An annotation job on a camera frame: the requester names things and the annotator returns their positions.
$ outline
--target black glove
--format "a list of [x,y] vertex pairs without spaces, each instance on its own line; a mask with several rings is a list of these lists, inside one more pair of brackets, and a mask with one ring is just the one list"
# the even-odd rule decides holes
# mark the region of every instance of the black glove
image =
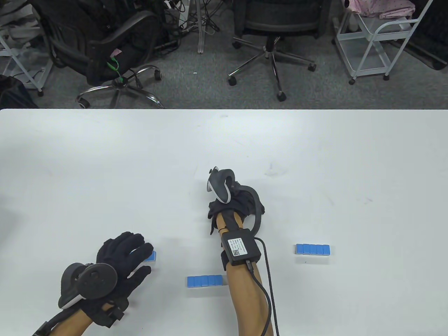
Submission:
[[[81,300],[75,304],[77,308],[83,310],[96,324],[110,328],[117,319],[123,317],[123,311],[129,305],[129,295],[151,273],[150,266],[142,266],[128,278],[141,262],[151,256],[153,250],[153,246],[145,243],[139,233],[124,232],[115,239],[107,240],[99,249],[96,262],[109,264],[116,270],[117,284],[107,296],[95,300]],[[103,306],[106,303],[114,307],[104,311]]]
[[[244,223],[244,219],[249,215],[255,215],[255,201],[254,197],[248,191],[238,191],[237,194],[231,193],[231,200],[229,203],[221,203],[218,200],[210,202],[208,205],[210,208],[208,212],[208,219],[211,219],[211,232],[217,228],[216,217],[218,214],[224,210],[233,210],[240,217],[241,221]],[[261,205],[261,214],[264,215],[264,206]]]

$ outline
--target blue tile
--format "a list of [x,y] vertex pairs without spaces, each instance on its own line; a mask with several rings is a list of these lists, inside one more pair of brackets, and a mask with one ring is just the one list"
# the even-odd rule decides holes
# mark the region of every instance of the blue tile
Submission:
[[303,254],[310,254],[310,245],[303,244]]
[[215,286],[223,285],[223,276],[215,276]]
[[330,246],[323,245],[323,255],[330,255]]
[[215,286],[215,276],[208,276],[208,285]]
[[187,287],[193,288],[194,287],[194,276],[188,276],[187,277]]
[[149,258],[145,259],[143,262],[155,261],[156,254],[157,253],[153,251],[152,254],[149,256]]
[[316,245],[310,245],[310,254],[317,254],[316,253]]
[[201,277],[200,276],[195,276],[194,277],[194,286],[195,287],[201,287]]
[[323,246],[322,245],[316,245],[316,254],[323,255]]
[[201,287],[208,287],[208,276],[201,276]]
[[303,244],[297,244],[296,245],[296,253],[297,254],[303,254]]

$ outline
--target chair base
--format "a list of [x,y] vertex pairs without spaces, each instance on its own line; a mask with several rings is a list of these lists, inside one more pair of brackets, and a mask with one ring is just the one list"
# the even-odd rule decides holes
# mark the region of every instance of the chair base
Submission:
[[286,100],[286,95],[283,92],[283,89],[281,87],[281,83],[280,83],[280,78],[277,72],[277,62],[276,62],[276,57],[284,57],[290,60],[294,60],[296,62],[302,63],[302,64],[306,64],[308,65],[308,70],[314,72],[316,70],[317,65],[315,64],[314,61],[312,60],[308,60],[306,58],[300,57],[298,55],[295,54],[291,54],[289,52],[284,52],[281,51],[279,49],[277,49],[277,42],[281,40],[281,37],[277,36],[269,36],[267,38],[267,42],[265,46],[256,46],[253,43],[249,42],[249,41],[245,41],[243,39],[234,37],[234,42],[232,43],[233,47],[235,49],[239,49],[242,45],[248,46],[248,47],[252,47],[255,48],[257,50],[260,51],[259,54],[255,55],[254,57],[252,57],[250,60],[246,61],[244,64],[242,64],[240,67],[238,67],[235,71],[231,72],[228,74],[228,83],[230,86],[234,86],[237,84],[237,80],[235,78],[235,74],[240,72],[241,70],[243,70],[244,68],[246,68],[249,64],[253,63],[255,60],[259,59],[261,56],[264,56],[266,59],[269,59],[271,62],[271,68],[272,71],[274,72],[274,76],[276,79],[276,85],[277,85],[277,99],[279,101],[285,101]]
[[[138,78],[140,74],[151,69],[154,69],[154,78],[157,81],[162,80],[162,73],[160,72],[160,69],[158,67],[153,65],[144,65],[137,72],[131,70],[132,75],[130,75],[129,77],[123,77],[123,81],[117,78],[114,79],[110,85],[95,86],[84,92],[81,92],[76,97],[76,102],[79,104],[79,106],[81,106],[81,108],[89,108],[90,103],[83,98],[83,95],[85,95],[86,93],[102,90],[114,90],[114,95],[109,104],[109,108],[116,108],[118,106],[121,94],[122,93],[127,94],[129,92],[135,93],[139,96],[142,96],[143,98],[150,100],[151,102],[155,103],[159,108],[165,108],[163,104],[160,102],[159,98],[157,98],[152,93],[143,90],[143,85],[140,82],[140,79]],[[135,81],[135,86],[130,85],[132,81]]]

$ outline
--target black office chair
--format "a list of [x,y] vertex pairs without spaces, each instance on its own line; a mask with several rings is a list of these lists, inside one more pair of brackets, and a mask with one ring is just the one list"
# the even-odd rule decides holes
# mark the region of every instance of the black office chair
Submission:
[[[235,49],[244,44],[260,51],[235,71],[228,75],[231,86],[237,84],[235,74],[248,64],[264,56],[270,59],[278,88],[277,99],[285,101],[286,95],[280,84],[276,66],[276,57],[288,58],[308,65],[314,72],[316,64],[312,60],[284,52],[277,47],[277,42],[287,36],[311,34],[315,38],[325,33],[330,12],[331,0],[234,0],[233,14],[235,24]],[[266,45],[256,46],[241,39],[242,35],[267,36]]]
[[[113,90],[109,107],[115,108],[122,92],[133,92],[151,100],[159,108],[164,108],[160,100],[144,91],[139,75],[154,69],[157,81],[162,79],[160,69],[142,64],[154,49],[159,33],[158,17],[150,11],[134,13],[124,22],[108,22],[111,15],[95,8],[100,19],[94,20],[91,12],[82,7],[78,0],[29,0],[36,17],[44,30],[44,39],[50,57],[57,67],[68,66],[84,75],[89,85],[95,86],[76,97],[82,108],[90,103],[83,95],[100,90]],[[111,59],[115,50],[121,53]]]

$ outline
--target black box device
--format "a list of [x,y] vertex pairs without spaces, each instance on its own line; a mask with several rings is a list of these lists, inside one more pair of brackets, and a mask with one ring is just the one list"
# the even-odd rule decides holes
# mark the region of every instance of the black box device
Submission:
[[221,243],[232,266],[245,264],[246,260],[257,262],[261,258],[260,249],[248,228],[223,233]]

